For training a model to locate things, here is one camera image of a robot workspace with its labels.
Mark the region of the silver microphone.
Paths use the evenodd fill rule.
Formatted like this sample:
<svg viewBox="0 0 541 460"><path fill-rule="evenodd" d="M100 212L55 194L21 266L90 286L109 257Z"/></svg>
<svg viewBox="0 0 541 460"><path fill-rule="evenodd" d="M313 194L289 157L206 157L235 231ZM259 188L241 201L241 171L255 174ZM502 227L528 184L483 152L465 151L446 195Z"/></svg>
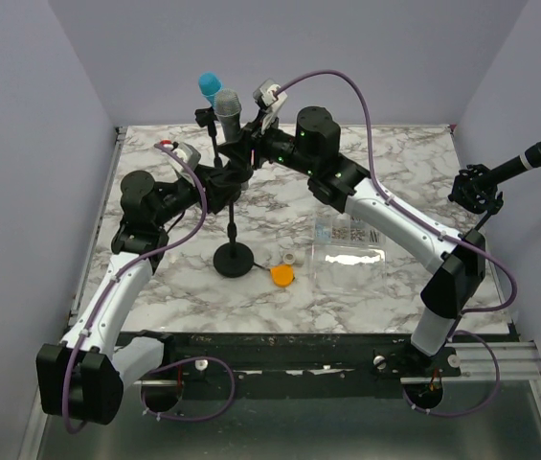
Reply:
<svg viewBox="0 0 541 460"><path fill-rule="evenodd" d="M233 89L222 88L215 96L214 113L217 120L220 122L223 134L224 126L228 124L235 124L240 126L240 114L242 107L240 104L237 92ZM229 169L231 171L231 159L235 155L234 153L224 152L224 143L219 147L219 152L229 159Z"/></svg>

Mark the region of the black fork clip mic stand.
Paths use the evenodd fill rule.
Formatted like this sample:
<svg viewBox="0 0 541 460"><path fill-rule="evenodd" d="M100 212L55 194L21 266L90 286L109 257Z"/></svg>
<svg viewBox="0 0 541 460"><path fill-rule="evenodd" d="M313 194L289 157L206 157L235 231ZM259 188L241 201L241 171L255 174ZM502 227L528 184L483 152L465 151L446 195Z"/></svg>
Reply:
<svg viewBox="0 0 541 460"><path fill-rule="evenodd" d="M194 111L194 117L199 127L204 127L207 129L207 133L212 142L214 166L216 168L221 168L223 163L217 149L217 130L215 125L217 118L214 114L214 109L212 107L198 108Z"/></svg>

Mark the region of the blue microphone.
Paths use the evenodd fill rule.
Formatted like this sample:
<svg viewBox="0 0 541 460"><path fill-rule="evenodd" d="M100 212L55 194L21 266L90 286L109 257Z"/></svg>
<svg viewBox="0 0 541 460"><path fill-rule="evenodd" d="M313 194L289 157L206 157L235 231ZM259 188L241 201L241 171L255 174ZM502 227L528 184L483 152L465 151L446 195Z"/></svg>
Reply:
<svg viewBox="0 0 541 460"><path fill-rule="evenodd" d="M213 72L205 72L198 78L198 88L210 107L214 108L215 96L223 88L220 78Z"/></svg>

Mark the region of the black ring clip mic stand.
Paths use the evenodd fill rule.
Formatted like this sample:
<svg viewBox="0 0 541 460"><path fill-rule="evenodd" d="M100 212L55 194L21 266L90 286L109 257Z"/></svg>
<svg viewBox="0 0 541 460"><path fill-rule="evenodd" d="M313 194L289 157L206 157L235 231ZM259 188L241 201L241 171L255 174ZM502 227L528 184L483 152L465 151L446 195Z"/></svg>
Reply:
<svg viewBox="0 0 541 460"><path fill-rule="evenodd" d="M254 265L254 255L251 249L237 241L235 202L239 196L240 192L233 192L228 199L228 241L216 249L213 259L215 270L227 278L241 277L247 274Z"/></svg>

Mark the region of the black shock mount mic stand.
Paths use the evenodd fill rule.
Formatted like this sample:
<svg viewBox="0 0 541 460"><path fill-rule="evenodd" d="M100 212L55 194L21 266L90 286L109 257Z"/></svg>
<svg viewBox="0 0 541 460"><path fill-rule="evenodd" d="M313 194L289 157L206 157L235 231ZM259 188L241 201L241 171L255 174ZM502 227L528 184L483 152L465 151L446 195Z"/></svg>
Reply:
<svg viewBox="0 0 541 460"><path fill-rule="evenodd" d="M448 195L450 202L460 205L472 214L483 216L474 227L477 231L504 206L504 193L499 192L496 185L481 186L477 182L489 172L490 168L483 164L467 165L455 176L451 193Z"/></svg>

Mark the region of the black microphone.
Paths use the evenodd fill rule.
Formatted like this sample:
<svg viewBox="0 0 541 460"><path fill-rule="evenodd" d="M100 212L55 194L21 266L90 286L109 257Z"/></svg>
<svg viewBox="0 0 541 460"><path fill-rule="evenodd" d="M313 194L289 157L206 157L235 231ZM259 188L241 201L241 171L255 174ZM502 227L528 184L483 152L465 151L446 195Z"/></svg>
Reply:
<svg viewBox="0 0 541 460"><path fill-rule="evenodd" d="M541 168L541 141L502 165L485 172L477 179L477 184L483 189L495 187L536 168Z"/></svg>

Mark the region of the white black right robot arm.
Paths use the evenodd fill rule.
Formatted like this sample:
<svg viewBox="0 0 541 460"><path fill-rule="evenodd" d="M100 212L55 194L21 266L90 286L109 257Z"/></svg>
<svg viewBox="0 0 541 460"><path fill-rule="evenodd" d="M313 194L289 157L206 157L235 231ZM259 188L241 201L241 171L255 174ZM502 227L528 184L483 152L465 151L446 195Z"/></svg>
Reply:
<svg viewBox="0 0 541 460"><path fill-rule="evenodd" d="M307 176L321 203L360 219L413 255L432 275L420 297L425 310L404 352L406 368L423 376L439 364L438 352L454 332L462 308L485 278L485 238L442 225L391 194L372 172L340 151L341 128L323 107L300 110L296 131L278 127L270 110L242 125L239 109L215 111L225 142L219 148L248 173L277 163Z"/></svg>

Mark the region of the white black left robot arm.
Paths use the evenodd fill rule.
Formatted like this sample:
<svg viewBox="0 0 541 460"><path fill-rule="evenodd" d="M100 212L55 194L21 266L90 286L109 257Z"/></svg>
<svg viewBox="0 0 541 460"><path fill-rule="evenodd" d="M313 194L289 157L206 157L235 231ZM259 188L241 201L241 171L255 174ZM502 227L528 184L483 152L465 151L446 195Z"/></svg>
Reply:
<svg viewBox="0 0 541 460"><path fill-rule="evenodd" d="M235 144L220 146L228 162L207 167L186 143L158 143L177 175L158 182L147 171L121 181L123 218L112 242L113 254L89 307L57 344L45 344L36 356L41 406L62 418L70 434L87 424L111 423L124 391L142 377L175 373L175 390L183 395L185 369L210 364L209 356L176 357L169 334L137 333L123 347L117 342L131 307L155 274L164 254L190 240L199 225L180 240L169 241L166 223L192 206L203 216L217 213L253 174L251 155Z"/></svg>

